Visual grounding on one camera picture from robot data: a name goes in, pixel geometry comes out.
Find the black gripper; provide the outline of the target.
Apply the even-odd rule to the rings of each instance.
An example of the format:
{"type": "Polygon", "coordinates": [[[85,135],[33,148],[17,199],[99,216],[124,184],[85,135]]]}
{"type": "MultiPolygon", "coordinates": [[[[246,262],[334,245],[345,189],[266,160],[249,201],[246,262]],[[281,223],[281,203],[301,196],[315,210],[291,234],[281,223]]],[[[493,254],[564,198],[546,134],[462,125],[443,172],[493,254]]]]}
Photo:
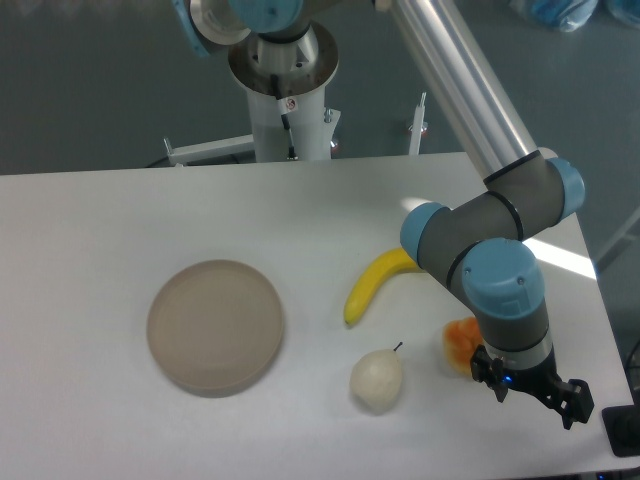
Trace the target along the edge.
{"type": "Polygon", "coordinates": [[[558,379],[554,348],[544,343],[520,352],[479,345],[470,368],[473,380],[491,389],[499,403],[509,390],[537,395],[544,406],[560,415],[565,430],[575,423],[586,424],[593,413],[595,403],[588,383],[558,379]]]}

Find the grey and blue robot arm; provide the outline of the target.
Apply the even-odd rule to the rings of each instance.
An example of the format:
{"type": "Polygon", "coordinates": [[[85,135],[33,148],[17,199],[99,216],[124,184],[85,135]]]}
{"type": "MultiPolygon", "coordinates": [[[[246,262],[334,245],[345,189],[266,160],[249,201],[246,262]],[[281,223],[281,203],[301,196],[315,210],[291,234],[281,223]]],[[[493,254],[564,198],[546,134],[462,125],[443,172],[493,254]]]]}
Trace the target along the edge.
{"type": "MultiPolygon", "coordinates": [[[[325,1],[176,1],[191,49],[228,49],[244,88],[259,162],[331,156],[337,114],[324,91],[338,66],[332,35],[314,21],[325,1]]],[[[586,382],[563,381],[540,268],[525,240],[581,207],[579,172],[539,151],[451,1],[380,1],[389,11],[430,91],[483,179],[485,191],[450,209],[426,203],[400,232],[404,251],[476,316],[483,344],[474,380],[498,400],[533,396],[565,428],[586,422],[594,401],[586,382]]]]}

